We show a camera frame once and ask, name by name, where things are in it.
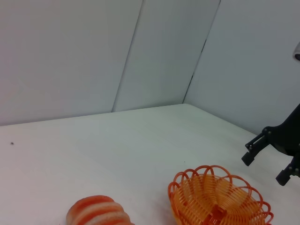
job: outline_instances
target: woven plastic basket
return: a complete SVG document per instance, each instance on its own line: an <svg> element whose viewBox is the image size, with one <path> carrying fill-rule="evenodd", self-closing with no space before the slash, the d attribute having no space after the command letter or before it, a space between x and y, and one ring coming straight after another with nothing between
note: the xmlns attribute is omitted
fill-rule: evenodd
<svg viewBox="0 0 300 225"><path fill-rule="evenodd" d="M215 175L216 168L227 175ZM168 194L178 225L270 225L273 219L256 189L218 165L178 173Z"/></svg>

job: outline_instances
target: white backdrop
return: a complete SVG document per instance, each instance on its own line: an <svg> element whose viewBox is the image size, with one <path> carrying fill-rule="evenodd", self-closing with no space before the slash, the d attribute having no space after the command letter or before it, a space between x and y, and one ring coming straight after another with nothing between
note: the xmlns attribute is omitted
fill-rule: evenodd
<svg viewBox="0 0 300 225"><path fill-rule="evenodd" d="M298 0L222 0L185 103L260 133L300 103Z"/></svg>
<svg viewBox="0 0 300 225"><path fill-rule="evenodd" d="M1 0L0 125L110 112L142 0Z"/></svg>
<svg viewBox="0 0 300 225"><path fill-rule="evenodd" d="M180 104L219 0L145 0L114 111Z"/></svg>

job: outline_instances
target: table surface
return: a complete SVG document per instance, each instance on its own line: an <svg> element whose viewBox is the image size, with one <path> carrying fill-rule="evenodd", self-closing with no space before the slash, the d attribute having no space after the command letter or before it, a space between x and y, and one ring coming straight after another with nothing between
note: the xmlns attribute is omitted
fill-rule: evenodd
<svg viewBox="0 0 300 225"><path fill-rule="evenodd" d="M137 225L174 225L167 186L199 165L247 180L273 225L298 224L300 179L275 180L291 158L267 147L245 166L254 136L187 104L0 127L0 224L64 225L74 202L108 195Z"/></svg>

